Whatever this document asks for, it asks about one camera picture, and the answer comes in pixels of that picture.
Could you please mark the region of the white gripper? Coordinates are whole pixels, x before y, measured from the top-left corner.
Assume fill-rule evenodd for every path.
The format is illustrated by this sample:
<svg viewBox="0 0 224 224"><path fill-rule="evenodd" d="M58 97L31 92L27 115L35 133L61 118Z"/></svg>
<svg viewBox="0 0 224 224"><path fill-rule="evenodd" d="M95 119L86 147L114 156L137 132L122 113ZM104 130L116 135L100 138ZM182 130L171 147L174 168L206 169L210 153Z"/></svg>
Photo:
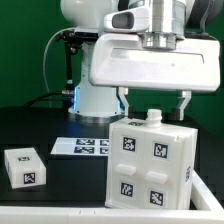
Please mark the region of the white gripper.
<svg viewBox="0 0 224 224"><path fill-rule="evenodd" d="M145 49L139 36L104 34L96 42L89 80L93 85L117 88L125 117L134 108L126 96L128 88L180 90L172 118L183 121L192 92L209 92L220 85L220 44L216 40L186 38L174 50Z"/></svg>

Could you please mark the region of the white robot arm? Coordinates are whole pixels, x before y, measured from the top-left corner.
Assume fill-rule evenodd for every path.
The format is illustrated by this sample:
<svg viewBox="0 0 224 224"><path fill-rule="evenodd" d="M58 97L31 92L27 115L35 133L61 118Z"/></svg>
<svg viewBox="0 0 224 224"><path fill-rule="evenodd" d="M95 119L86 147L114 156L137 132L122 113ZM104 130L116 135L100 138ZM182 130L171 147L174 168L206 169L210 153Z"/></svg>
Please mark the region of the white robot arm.
<svg viewBox="0 0 224 224"><path fill-rule="evenodd" d="M181 120L192 93L220 85L220 43L205 28L224 0L61 0L60 7L83 51L69 110L80 120L128 115L131 88L178 91Z"/></svg>

